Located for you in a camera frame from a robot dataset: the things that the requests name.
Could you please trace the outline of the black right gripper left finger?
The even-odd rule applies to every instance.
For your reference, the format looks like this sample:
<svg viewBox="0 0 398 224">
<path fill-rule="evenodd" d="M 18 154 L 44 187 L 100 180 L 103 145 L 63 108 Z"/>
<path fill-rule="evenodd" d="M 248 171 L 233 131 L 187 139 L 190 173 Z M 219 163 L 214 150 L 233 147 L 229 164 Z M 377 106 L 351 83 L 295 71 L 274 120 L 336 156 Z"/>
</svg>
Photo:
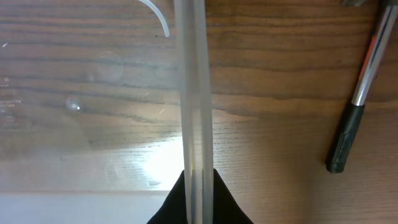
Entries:
<svg viewBox="0 0 398 224">
<path fill-rule="evenodd" d="M 184 171 L 179 175 L 162 206 L 147 224 L 187 224 Z"/>
</svg>

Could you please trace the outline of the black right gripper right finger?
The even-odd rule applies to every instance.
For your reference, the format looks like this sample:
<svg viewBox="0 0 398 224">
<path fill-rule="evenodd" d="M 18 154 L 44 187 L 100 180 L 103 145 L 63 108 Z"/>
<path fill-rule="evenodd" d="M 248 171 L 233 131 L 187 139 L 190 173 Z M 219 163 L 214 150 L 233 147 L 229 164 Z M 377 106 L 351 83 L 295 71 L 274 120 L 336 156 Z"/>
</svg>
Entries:
<svg viewBox="0 0 398 224">
<path fill-rule="evenodd" d="M 213 171 L 213 223 L 253 224 L 235 201 L 218 171 Z"/>
</svg>

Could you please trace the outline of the clear plastic container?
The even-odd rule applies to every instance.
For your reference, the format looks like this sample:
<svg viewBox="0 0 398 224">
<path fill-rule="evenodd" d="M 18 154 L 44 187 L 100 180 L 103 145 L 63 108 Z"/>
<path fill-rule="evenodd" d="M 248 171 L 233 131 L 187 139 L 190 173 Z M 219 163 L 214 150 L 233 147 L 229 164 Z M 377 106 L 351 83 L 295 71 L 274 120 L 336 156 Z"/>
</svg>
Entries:
<svg viewBox="0 0 398 224">
<path fill-rule="evenodd" d="M 1 0 L 1 222 L 213 221 L 204 1 Z"/>
</svg>

